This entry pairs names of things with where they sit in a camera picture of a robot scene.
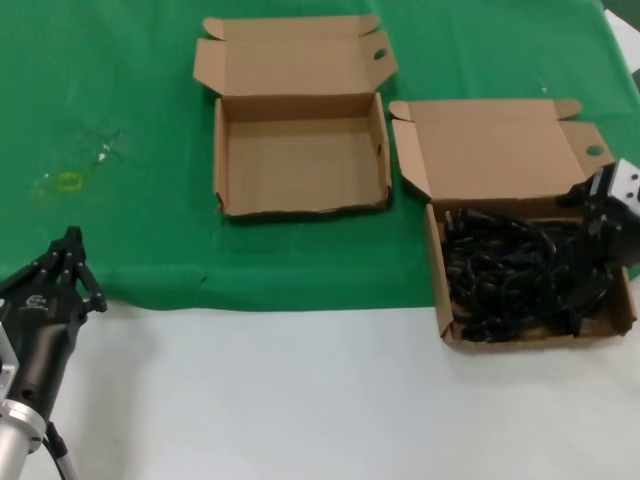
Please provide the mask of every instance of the empty cardboard box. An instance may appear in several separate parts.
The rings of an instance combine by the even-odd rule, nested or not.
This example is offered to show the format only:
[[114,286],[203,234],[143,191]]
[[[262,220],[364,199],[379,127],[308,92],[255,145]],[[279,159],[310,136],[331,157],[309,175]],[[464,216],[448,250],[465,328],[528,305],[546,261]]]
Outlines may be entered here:
[[216,101],[214,190],[229,216],[385,208],[376,88],[396,71],[375,15],[204,21],[194,76]]
[[438,328],[443,340],[470,349],[577,345],[624,335],[636,312],[626,269],[614,272],[606,306],[585,319],[580,337],[545,328],[508,343],[462,339],[454,322],[441,249],[447,211],[479,208],[528,219],[575,218],[555,197],[613,161],[593,124],[572,121],[574,100],[451,100],[392,102],[393,131],[403,176],[431,199],[426,241]]

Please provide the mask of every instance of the bundle of black cables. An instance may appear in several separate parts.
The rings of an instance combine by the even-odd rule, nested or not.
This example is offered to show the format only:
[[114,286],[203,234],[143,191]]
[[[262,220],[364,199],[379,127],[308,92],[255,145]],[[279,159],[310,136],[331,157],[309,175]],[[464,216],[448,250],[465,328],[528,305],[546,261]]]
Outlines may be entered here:
[[605,266],[585,263],[580,231],[571,221],[447,212],[442,251],[463,338],[505,342],[539,326],[578,336],[582,319],[604,303],[612,278]]

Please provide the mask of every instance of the robotic arm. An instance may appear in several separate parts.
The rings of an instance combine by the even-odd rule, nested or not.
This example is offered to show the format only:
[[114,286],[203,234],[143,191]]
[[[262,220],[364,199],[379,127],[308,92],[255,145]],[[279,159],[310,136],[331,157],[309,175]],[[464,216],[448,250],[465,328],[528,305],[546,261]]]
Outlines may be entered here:
[[49,417],[80,327],[90,312],[107,310],[85,262],[80,228],[69,227],[44,255],[0,283],[0,480],[17,480],[43,442],[58,452],[61,473],[75,478]]

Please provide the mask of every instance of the white surface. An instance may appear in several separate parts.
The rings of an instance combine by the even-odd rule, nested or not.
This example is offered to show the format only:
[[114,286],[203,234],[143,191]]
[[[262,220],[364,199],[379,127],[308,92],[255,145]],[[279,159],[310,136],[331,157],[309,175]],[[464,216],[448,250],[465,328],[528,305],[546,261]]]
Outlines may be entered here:
[[[640,68],[635,33],[612,26]],[[635,480],[640,328],[470,356],[432,309],[112,305],[83,327],[53,420],[83,480]],[[22,478],[57,478],[44,449]]]
[[629,70],[635,72],[640,69],[640,32],[609,10],[605,12],[605,15],[618,40],[618,45],[620,45]]

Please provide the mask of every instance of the metal cylinder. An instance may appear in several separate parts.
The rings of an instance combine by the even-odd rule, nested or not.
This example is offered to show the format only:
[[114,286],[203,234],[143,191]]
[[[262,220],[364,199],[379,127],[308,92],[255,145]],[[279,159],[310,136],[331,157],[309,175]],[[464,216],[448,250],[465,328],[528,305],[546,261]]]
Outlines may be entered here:
[[0,421],[0,480],[18,480],[31,448],[31,437],[18,425]]

